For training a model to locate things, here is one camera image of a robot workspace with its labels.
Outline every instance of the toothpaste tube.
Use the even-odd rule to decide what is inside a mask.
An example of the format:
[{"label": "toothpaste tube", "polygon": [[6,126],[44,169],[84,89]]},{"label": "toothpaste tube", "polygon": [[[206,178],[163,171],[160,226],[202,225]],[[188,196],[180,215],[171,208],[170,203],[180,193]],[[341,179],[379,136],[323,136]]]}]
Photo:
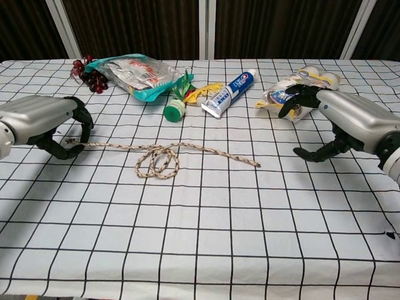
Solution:
[{"label": "toothpaste tube", "polygon": [[222,113],[253,84],[257,75],[257,71],[254,69],[243,72],[234,81],[224,86],[221,91],[216,93],[210,100],[206,100],[202,103],[201,108],[219,119]]}]

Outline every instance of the plastic-wrapped package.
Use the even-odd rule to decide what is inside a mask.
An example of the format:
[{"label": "plastic-wrapped package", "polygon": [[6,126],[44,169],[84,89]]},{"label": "plastic-wrapped package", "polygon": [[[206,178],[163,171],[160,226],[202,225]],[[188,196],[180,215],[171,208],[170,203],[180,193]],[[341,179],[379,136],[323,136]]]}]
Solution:
[{"label": "plastic-wrapped package", "polygon": [[[256,108],[266,108],[272,113],[278,114],[283,104],[293,97],[292,94],[287,94],[285,92],[290,86],[305,84],[308,86],[319,86],[320,88],[337,90],[340,80],[341,78],[337,74],[327,72],[315,66],[305,66],[296,73],[279,81],[267,91],[264,91],[262,99],[256,103]],[[296,109],[292,109],[285,118],[295,123],[301,120],[311,110],[312,108],[299,106]]]},{"label": "plastic-wrapped package", "polygon": [[152,102],[161,93],[179,84],[182,74],[166,64],[143,54],[127,54],[98,59],[85,67],[103,73],[108,79],[140,101]]}]

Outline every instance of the white tablecloth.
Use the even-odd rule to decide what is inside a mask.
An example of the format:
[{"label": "white tablecloth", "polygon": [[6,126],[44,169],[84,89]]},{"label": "white tablecloth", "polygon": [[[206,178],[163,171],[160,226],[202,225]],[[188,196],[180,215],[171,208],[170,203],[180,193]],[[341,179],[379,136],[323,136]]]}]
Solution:
[{"label": "white tablecloth", "polygon": [[[378,160],[351,151],[306,163],[292,148],[333,139],[318,111],[302,121],[254,109],[263,90],[313,64],[340,90],[400,112],[400,63],[302,59],[168,61],[194,85],[261,80],[219,120],[199,107],[170,123],[168,96],[144,104],[111,85],[102,94],[69,78],[71,60],[4,61],[0,101],[74,95],[96,126],[91,141],[189,141],[245,155],[254,168],[181,148],[179,174],[139,179],[140,152],[87,148],[59,161],[18,146],[0,161],[0,293],[107,299],[396,299],[400,296],[399,186]],[[78,124],[57,129],[58,141]]]}]

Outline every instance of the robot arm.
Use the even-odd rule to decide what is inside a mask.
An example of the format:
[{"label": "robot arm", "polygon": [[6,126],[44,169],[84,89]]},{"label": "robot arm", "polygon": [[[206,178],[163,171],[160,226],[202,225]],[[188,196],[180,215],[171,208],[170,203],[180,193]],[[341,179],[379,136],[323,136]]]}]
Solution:
[{"label": "robot arm", "polygon": [[400,183],[400,118],[357,95],[301,84],[286,90],[294,96],[279,112],[283,118],[298,105],[318,108],[332,122],[335,139],[315,152],[293,151],[306,161],[321,162],[353,148],[376,155],[379,168]]},{"label": "robot arm", "polygon": [[59,125],[73,118],[82,123],[81,142],[89,139],[93,120],[76,97],[27,96],[0,106],[0,159],[12,145],[36,145],[58,159],[77,156],[84,146],[64,149],[53,140]]}]

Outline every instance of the dark curtain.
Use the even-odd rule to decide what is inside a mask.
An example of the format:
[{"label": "dark curtain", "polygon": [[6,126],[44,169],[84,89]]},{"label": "dark curtain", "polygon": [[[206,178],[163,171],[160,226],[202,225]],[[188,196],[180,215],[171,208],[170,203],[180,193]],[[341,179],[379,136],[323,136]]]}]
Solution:
[{"label": "dark curtain", "polygon": [[82,54],[199,57],[197,0],[64,0]]},{"label": "dark curtain", "polygon": [[399,0],[376,2],[352,58],[400,61]]},{"label": "dark curtain", "polygon": [[216,58],[339,58],[361,0],[218,0]]},{"label": "dark curtain", "polygon": [[0,0],[0,61],[66,58],[45,0]]}]

